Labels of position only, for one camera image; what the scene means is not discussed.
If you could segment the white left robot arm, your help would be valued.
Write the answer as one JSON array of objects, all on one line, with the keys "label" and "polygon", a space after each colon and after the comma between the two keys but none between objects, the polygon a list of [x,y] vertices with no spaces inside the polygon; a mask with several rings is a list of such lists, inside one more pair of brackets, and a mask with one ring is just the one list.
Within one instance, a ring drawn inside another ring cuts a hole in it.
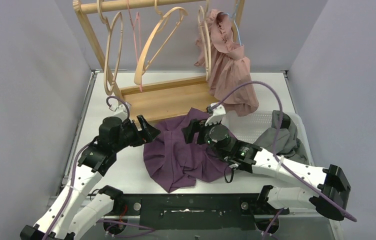
[{"label": "white left robot arm", "polygon": [[34,225],[22,229],[22,240],[79,240],[105,215],[123,209],[123,192],[109,185],[102,187],[86,206],[82,204],[116,162],[118,152],[151,143],[161,133],[142,115],[137,119],[140,128],[128,118],[103,119],[98,135],[76,154],[69,180],[59,196]]}]

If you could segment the blue wire hanger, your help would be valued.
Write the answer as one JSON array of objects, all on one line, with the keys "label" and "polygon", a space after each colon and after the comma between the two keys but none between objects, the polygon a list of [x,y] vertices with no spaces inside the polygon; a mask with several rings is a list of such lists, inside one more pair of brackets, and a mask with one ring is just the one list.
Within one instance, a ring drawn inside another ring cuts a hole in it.
[{"label": "blue wire hanger", "polygon": [[244,0],[236,0],[233,13],[228,13],[228,12],[223,13],[224,15],[227,15],[232,20],[233,39],[240,45],[243,45],[241,37],[240,37],[239,25],[242,19],[244,4],[245,4]]}]

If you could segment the purple skirt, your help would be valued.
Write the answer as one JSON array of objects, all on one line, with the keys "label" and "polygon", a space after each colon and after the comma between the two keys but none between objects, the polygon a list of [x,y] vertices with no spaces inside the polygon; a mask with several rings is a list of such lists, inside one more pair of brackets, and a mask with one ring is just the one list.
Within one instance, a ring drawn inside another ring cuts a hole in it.
[{"label": "purple skirt", "polygon": [[143,161],[149,176],[167,193],[191,188],[196,181],[210,183],[231,172],[206,144],[187,144],[182,129],[208,114],[191,108],[186,115],[165,119],[155,125],[160,134],[144,145]]}]

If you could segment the pink pleated skirt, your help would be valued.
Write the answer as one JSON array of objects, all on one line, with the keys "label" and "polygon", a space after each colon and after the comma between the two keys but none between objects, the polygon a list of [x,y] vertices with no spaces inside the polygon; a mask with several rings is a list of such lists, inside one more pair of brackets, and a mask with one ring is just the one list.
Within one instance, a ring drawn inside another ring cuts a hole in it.
[{"label": "pink pleated skirt", "polygon": [[[251,61],[245,54],[245,46],[233,41],[232,20],[227,14],[212,9],[205,21],[210,39],[209,94],[222,100],[237,86],[252,81]],[[239,117],[255,112],[259,102],[254,86],[241,87],[224,100],[223,106]]]}]

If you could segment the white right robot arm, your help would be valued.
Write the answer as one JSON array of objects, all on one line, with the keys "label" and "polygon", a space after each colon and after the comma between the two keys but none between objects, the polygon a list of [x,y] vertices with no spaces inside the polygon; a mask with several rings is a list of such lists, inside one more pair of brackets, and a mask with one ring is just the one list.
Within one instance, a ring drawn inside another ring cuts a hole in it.
[{"label": "white right robot arm", "polygon": [[263,186],[257,199],[261,212],[304,208],[335,221],[357,221],[347,211],[351,185],[341,167],[333,164],[319,167],[290,160],[231,136],[229,129],[220,123],[207,125],[204,119],[192,120],[181,131],[187,144],[207,145],[232,170],[268,176],[285,184]]}]

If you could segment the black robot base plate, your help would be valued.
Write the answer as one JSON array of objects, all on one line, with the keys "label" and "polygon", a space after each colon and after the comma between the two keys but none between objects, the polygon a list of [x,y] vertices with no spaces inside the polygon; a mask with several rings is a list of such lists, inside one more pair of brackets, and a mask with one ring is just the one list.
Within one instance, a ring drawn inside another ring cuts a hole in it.
[{"label": "black robot base plate", "polygon": [[266,230],[278,209],[262,193],[121,194],[107,217],[139,220],[154,230]]}]

